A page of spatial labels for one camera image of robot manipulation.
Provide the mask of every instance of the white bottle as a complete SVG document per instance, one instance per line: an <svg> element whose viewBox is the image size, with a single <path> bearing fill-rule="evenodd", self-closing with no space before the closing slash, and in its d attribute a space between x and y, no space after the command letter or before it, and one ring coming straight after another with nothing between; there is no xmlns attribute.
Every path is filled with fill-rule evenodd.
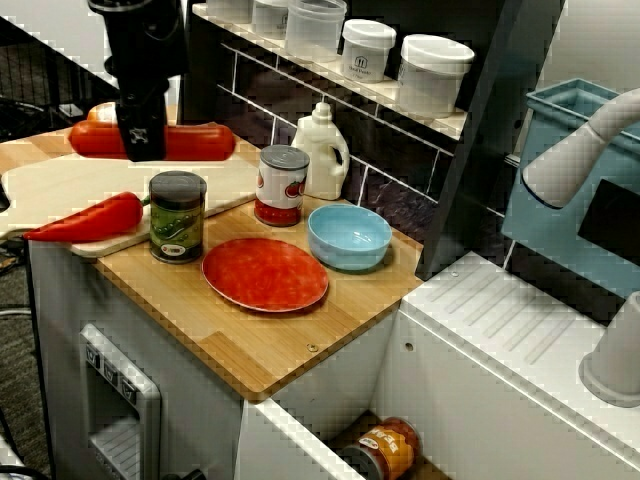
<svg viewBox="0 0 640 480"><path fill-rule="evenodd" d="M331 121L328 103L318 103L310 117L298 120L298 131L291 146L305 152L311 160L304 193L325 200L340 197L349 171L349 147ZM340 154L342 163L337 161L335 151Z"/></svg>

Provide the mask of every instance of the shelf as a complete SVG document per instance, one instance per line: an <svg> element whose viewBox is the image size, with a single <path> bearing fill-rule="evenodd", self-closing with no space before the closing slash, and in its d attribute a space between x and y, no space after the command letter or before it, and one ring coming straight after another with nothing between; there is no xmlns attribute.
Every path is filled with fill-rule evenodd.
<svg viewBox="0 0 640 480"><path fill-rule="evenodd" d="M220 28L223 28L241 38L264 48L276 55L289 60L307 70L316 73L327 80L337 83L363 97L368 98L394 112L399 113L405 117L408 117L415 122L430 127L431 129L440 132L456 141L460 140L460 134L464 127L464 122L467 118L467 113L456 109L456 111L448 118L441 119L427 119L420 117L413 113L407 112L401 109L396 103L395 99L398 93L398 82L389 77L385 77L380 83L360 83L353 80L349 80L342 75L342 62L341 58L329 63L314 63L301 60L299 58L289 55L284 49L284 39L276 40L271 38L264 38L253 32L250 24L233 24L227 23L219 18L207 14L206 4L196 4L193 6L193 13Z"/></svg>

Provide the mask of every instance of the jar lid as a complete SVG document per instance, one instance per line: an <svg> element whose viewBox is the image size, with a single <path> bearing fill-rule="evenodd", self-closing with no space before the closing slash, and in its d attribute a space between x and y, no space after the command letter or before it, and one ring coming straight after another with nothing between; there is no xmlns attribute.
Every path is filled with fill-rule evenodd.
<svg viewBox="0 0 640 480"><path fill-rule="evenodd" d="M151 199L158 206L170 210L186 210L202 204L207 183L191 172L159 173L149 182Z"/></svg>
<svg viewBox="0 0 640 480"><path fill-rule="evenodd" d="M351 43L369 48L392 48L396 43L396 31L373 20L347 20L342 36Z"/></svg>
<svg viewBox="0 0 640 480"><path fill-rule="evenodd" d="M338 21L347 13L344 0L289 0L289 10L320 21Z"/></svg>
<svg viewBox="0 0 640 480"><path fill-rule="evenodd" d="M360 448L357 444L349 445L340 450L338 455L367 480L384 480L382 467L367 449Z"/></svg>
<svg viewBox="0 0 640 480"><path fill-rule="evenodd" d="M289 0L254 0L256 4L266 5L268 7L287 8Z"/></svg>
<svg viewBox="0 0 640 480"><path fill-rule="evenodd" d="M475 57L466 45L434 35L407 35L401 55L416 67L445 75L464 75Z"/></svg>
<svg viewBox="0 0 640 480"><path fill-rule="evenodd" d="M271 145L260 152L260 160L277 170L300 170L309 165L309 155L288 145Z"/></svg>

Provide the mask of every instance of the ice dispenser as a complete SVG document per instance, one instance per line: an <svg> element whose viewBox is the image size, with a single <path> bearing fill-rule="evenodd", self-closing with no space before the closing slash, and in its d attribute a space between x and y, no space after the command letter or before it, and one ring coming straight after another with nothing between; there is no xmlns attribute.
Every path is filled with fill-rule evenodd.
<svg viewBox="0 0 640 480"><path fill-rule="evenodd" d="M88 446L108 474L156 480L161 398L156 385L94 325L80 333Z"/></svg>

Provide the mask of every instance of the red plate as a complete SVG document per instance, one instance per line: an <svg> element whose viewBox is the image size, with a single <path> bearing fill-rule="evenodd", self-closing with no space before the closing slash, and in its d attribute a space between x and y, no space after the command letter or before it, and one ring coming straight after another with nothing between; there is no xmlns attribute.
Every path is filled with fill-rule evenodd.
<svg viewBox="0 0 640 480"><path fill-rule="evenodd" d="M213 248L202 261L209 285L223 297L262 312L290 312L320 300L329 285L315 258L279 240L243 238Z"/></svg>

